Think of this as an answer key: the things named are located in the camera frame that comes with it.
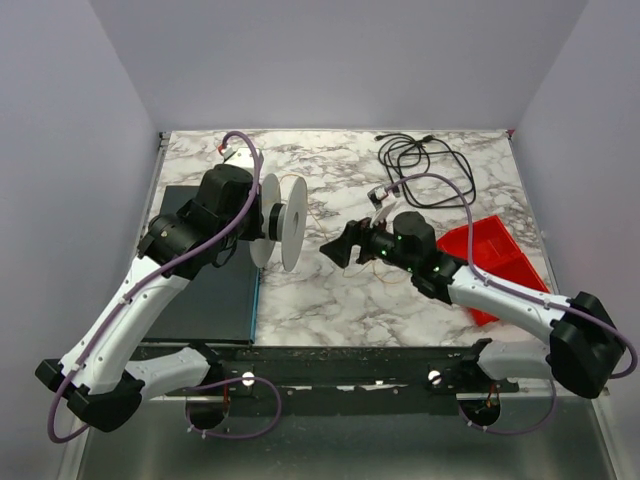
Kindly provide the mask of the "grey cable spool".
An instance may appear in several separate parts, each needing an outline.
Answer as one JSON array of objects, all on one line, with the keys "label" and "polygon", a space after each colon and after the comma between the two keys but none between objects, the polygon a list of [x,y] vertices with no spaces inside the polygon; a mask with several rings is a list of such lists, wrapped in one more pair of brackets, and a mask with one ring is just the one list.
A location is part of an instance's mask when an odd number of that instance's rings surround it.
[{"label": "grey cable spool", "polygon": [[281,197],[280,181],[268,174],[261,183],[261,233],[250,242],[250,255],[258,268],[269,262],[275,245],[280,244],[281,263],[286,272],[297,264],[302,250],[307,218],[307,184],[296,178],[286,200]]}]

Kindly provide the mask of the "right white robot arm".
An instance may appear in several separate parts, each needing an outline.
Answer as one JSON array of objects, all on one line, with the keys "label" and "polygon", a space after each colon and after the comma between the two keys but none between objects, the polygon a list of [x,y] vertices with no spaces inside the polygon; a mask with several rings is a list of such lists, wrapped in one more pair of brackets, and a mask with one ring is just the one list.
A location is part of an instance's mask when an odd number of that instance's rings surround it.
[{"label": "right white robot arm", "polygon": [[533,341],[481,346],[473,360],[492,380],[549,379],[587,399],[600,395],[626,347],[599,299],[536,291],[491,276],[437,246],[435,231],[417,212],[395,217],[392,226],[352,220],[320,251],[346,268],[354,247],[357,263],[373,259],[404,270],[424,296],[480,310],[534,336]]}]

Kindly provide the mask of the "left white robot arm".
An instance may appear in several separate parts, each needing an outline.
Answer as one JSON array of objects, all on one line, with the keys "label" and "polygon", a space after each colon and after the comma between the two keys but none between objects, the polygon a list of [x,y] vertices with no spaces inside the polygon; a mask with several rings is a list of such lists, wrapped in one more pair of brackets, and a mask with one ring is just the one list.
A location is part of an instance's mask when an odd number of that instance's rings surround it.
[{"label": "left white robot arm", "polygon": [[36,368],[37,379],[54,394],[47,420],[53,442],[80,434],[57,434],[60,405],[83,430],[108,433],[148,399],[228,383],[219,355],[201,343],[151,360],[135,361],[132,355],[164,309],[220,252],[240,240],[262,238],[259,189],[256,172],[217,165],[178,212],[150,223],[129,271],[91,328],[61,358],[44,359]]}]

